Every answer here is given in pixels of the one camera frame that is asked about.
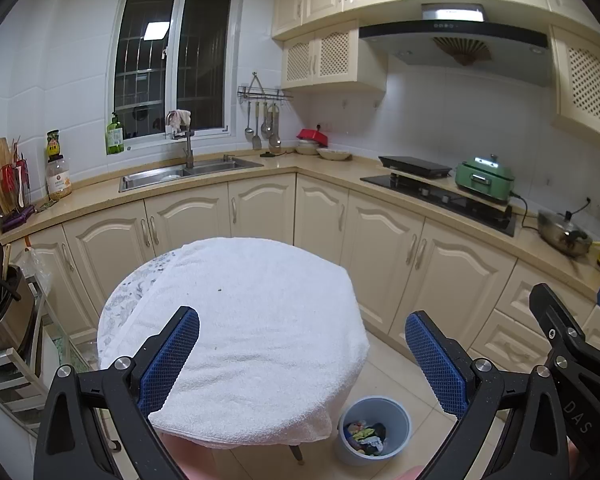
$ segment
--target stainless steel sink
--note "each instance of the stainless steel sink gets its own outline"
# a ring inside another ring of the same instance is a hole
[[[187,168],[185,164],[181,164],[179,166],[160,168],[159,170],[141,171],[141,173],[125,175],[120,178],[120,188],[118,191],[129,191],[130,189],[137,189],[139,187],[150,186],[151,184],[159,184],[160,182],[168,182],[190,176],[241,170],[243,168],[258,168],[260,166],[262,164],[258,164],[257,162],[250,162],[241,158],[233,158],[231,155],[225,155],[223,158],[195,162],[193,168]]]

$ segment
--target bolt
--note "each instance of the bolt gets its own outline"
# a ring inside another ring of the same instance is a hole
[[[488,372],[491,370],[491,363],[487,359],[476,359],[475,367],[481,372]]]
[[[119,357],[113,365],[116,367],[116,370],[126,370],[131,366],[131,359],[128,357]]]
[[[538,365],[536,367],[536,372],[540,377],[548,377],[549,375],[551,375],[551,372],[549,372],[549,368],[547,368],[544,365]]]
[[[58,377],[67,377],[71,374],[71,367],[69,365],[64,365],[58,368]]]

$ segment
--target kitchen counter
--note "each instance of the kitchen counter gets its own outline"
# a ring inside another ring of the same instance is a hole
[[[248,168],[183,178],[125,192],[118,192],[120,185],[120,176],[118,175],[109,180],[75,189],[71,195],[63,198],[51,208],[33,215],[21,227],[6,234],[0,232],[0,242],[3,244],[13,242],[26,235],[88,213],[173,191],[257,176],[299,173],[401,206],[426,218],[478,238],[537,267],[548,275],[553,276],[556,280],[570,286],[591,301],[596,301],[596,294],[600,288],[600,270],[596,267],[593,254],[587,255],[588,258],[583,257],[573,260],[545,243],[535,230],[522,229],[520,222],[518,222],[515,236],[512,238],[474,220],[423,202],[417,198],[362,182],[360,180],[361,177],[389,173],[388,170],[378,168],[376,160],[356,157],[354,160],[334,162],[324,160],[319,156],[298,155],[295,153],[275,158],[260,158],[257,155],[244,156],[242,153],[236,153],[236,155],[245,160],[258,162],[263,166],[260,168]],[[130,170],[129,173],[135,171],[139,171],[138,168]],[[534,221],[534,219],[526,220],[528,224],[533,224]]]

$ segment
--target red container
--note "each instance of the red container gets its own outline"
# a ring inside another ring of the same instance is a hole
[[[329,145],[329,139],[325,134],[320,133],[320,128],[317,130],[303,128],[298,134],[298,139],[315,140],[315,142],[321,146],[324,146],[325,148]]]

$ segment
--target window frame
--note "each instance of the window frame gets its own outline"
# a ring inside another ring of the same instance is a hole
[[[178,53],[180,49],[180,28],[182,26],[182,17],[184,13],[185,0],[173,0],[173,10],[171,12],[171,24],[168,33],[167,45],[167,66],[165,73],[164,88],[164,114],[165,117],[170,110],[176,109],[177,103],[177,73],[178,73]],[[126,6],[126,0],[119,0],[116,11],[116,19],[111,35],[111,45],[109,49],[109,63],[106,74],[107,92],[106,92],[106,123],[109,123],[111,114],[114,111],[114,82],[116,70],[116,52],[118,49],[118,40],[120,38],[120,27],[122,24],[122,15]],[[229,4],[229,20],[227,27],[226,51],[224,53],[224,126],[220,128],[210,128],[205,130],[196,130],[192,136],[192,142],[197,140],[218,139],[222,137],[235,137],[235,104],[237,102],[235,92],[237,91],[237,53],[239,38],[239,23],[242,15],[242,0],[231,0]],[[125,149],[147,148],[161,144],[172,144],[182,142],[182,139],[172,139],[173,129],[166,124],[165,131],[133,139],[125,139]]]

